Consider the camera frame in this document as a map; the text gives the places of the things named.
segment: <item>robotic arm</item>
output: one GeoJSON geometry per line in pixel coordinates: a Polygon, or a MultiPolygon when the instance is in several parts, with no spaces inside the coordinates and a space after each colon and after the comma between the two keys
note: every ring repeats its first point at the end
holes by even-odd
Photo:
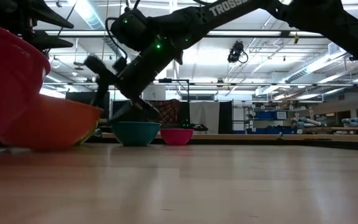
{"type": "Polygon", "coordinates": [[[159,17],[145,17],[135,8],[116,18],[110,29],[112,34],[140,54],[128,65],[122,66],[119,60],[116,76],[96,57],[88,57],[85,65],[99,74],[98,83],[103,86],[99,90],[115,85],[138,108],[150,108],[139,96],[172,60],[182,64],[183,50],[209,31],[256,9],[264,9],[299,30],[320,33],[358,58],[358,20],[343,9],[341,0],[293,0],[288,6],[279,0],[196,2],[206,5],[159,17]]]}

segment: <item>ceiling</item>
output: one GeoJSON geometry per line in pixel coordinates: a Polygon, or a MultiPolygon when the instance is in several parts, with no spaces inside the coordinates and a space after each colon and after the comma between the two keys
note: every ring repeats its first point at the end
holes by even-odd
{"type": "MultiPolygon", "coordinates": [[[[96,12],[102,21],[108,17],[117,17],[120,14],[120,4],[125,5],[125,1],[117,0],[87,0],[93,2],[96,12]]],[[[170,7],[176,4],[176,0],[141,0],[139,9],[145,16],[162,16],[170,13],[170,10],[181,9],[188,6],[197,6],[191,0],[177,0],[177,7],[170,7]]],[[[63,17],[67,17],[72,7],[72,0],[61,0],[62,7],[56,6],[56,0],[45,0],[48,6],[63,17]]],[[[358,1],[342,0],[345,9],[353,16],[358,18],[358,1]]],[[[90,26],[78,14],[73,11],[69,21],[74,24],[74,30],[90,30],[90,26]]],[[[286,22],[278,21],[264,10],[256,10],[244,15],[232,22],[219,27],[219,30],[294,30],[286,22]]],[[[59,27],[39,22],[35,29],[56,31],[59,27]]],[[[96,54],[103,59],[104,63],[110,68],[114,63],[116,56],[109,46],[100,38],[82,38],[78,35],[78,45],[76,51],[76,39],[64,38],[75,45],[68,49],[52,49],[50,55],[59,59],[53,61],[52,72],[54,80],[61,79],[62,82],[72,80],[74,82],[84,82],[87,78],[95,77],[86,67],[84,70],[75,70],[74,61],[83,62],[88,54],[96,54]]],[[[318,38],[310,39],[308,36],[302,36],[297,44],[293,39],[275,38],[232,38],[216,37],[204,38],[194,46],[185,50],[183,55],[183,65],[179,66],[179,78],[193,80],[194,82],[216,82],[218,78],[224,78],[225,82],[245,82],[245,83],[265,83],[279,82],[281,77],[287,75],[297,67],[301,67],[305,62],[313,59],[319,54],[327,51],[328,39],[318,38]],[[241,66],[233,66],[227,62],[227,55],[233,43],[241,40],[249,53],[249,61],[241,66]]],[[[123,46],[130,54],[135,57],[137,52],[123,46]]],[[[300,80],[307,83],[316,83],[331,75],[335,75],[345,70],[345,67],[356,66],[354,62],[345,62],[338,60],[335,63],[327,65],[313,73],[303,77],[300,80]]],[[[170,72],[172,65],[167,67],[167,77],[173,78],[173,72],[170,72]]],[[[240,86],[238,90],[254,90],[256,86],[240,86]]]]}

